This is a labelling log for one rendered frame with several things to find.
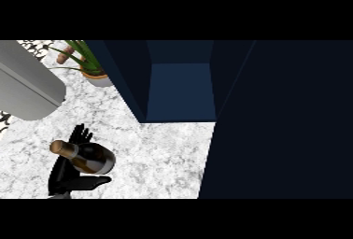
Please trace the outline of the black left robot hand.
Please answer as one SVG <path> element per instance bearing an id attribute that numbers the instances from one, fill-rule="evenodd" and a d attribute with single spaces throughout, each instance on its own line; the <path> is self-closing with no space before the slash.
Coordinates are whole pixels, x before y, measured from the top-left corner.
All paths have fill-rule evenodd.
<path id="1" fill-rule="evenodd" d="M 94 190 L 110 181 L 107 176 L 82 176 L 73 169 L 71 161 L 59 156 L 48 177 L 48 196 L 71 193 L 73 190 Z"/>

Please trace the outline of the dark wine bottle gold neck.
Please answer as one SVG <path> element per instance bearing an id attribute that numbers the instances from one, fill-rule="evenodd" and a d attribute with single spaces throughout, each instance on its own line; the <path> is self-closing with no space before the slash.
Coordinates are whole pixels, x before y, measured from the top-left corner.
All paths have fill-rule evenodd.
<path id="1" fill-rule="evenodd" d="M 84 174 L 106 175 L 113 169 L 113 153 L 96 143 L 73 144 L 54 140 L 50 151 L 65 157 L 73 169 Z"/>

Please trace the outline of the dark blue cabinet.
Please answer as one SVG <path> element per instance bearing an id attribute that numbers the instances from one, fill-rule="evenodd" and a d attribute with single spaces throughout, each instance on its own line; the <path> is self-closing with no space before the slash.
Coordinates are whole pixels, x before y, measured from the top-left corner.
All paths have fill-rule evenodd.
<path id="1" fill-rule="evenodd" d="M 218 119 L 251 40 L 90 40 L 87 45 L 138 122 Z"/>

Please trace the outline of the grey rounded appliance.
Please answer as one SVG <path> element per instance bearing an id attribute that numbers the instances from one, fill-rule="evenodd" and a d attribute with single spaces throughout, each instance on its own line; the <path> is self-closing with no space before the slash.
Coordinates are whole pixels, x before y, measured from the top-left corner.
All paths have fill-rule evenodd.
<path id="1" fill-rule="evenodd" d="M 66 86 L 14 40 L 0 40 L 0 110 L 41 120 L 60 107 Z"/>

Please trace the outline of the green potted plant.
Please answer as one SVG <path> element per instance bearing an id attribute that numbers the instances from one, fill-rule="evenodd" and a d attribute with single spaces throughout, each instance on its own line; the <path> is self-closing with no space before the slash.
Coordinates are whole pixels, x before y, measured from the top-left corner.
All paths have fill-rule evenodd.
<path id="1" fill-rule="evenodd" d="M 78 71 L 82 77 L 96 87 L 110 87 L 113 83 L 110 82 L 109 76 L 93 55 L 87 43 L 82 40 L 66 40 L 66 44 L 73 48 L 73 53 L 68 60 L 73 60 L 73 62 L 78 64 L 78 67 L 71 67 L 71 70 Z M 57 52 L 57 55 L 63 52 L 63 49 L 51 49 Z"/>

